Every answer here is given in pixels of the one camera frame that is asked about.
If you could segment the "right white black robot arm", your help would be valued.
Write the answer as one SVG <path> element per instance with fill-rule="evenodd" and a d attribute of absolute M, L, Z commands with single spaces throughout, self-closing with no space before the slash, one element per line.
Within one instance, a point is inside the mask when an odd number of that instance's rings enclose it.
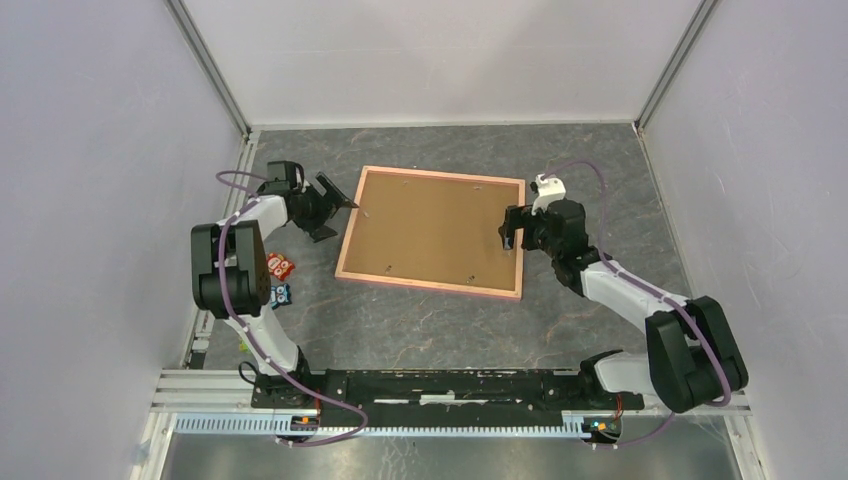
<path fill-rule="evenodd" d="M 582 204 L 509 206 L 498 229 L 505 249 L 541 251 L 564 287 L 635 325 L 646 351 L 610 351 L 581 365 L 580 400 L 602 408 L 617 393 L 654 396 L 680 414 L 724 406 L 749 384 L 749 373 L 720 303 L 670 293 L 626 270 L 591 244 Z"/>

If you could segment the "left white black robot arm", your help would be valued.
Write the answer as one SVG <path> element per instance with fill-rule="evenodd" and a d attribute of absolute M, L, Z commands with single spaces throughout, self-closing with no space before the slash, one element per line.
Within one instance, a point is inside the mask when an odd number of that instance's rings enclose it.
<path fill-rule="evenodd" d="M 272 280 L 264 242 L 292 224 L 314 242 L 336 236 L 328 226 L 356 203 L 322 172 L 313 181 L 301 164 L 276 161 L 246 190 L 245 203 L 228 217 L 190 231 L 195 305 L 225 321 L 257 362 L 260 374 L 278 377 L 275 392 L 290 407 L 306 405 L 314 381 L 301 349 L 284 332 L 271 306 Z"/>

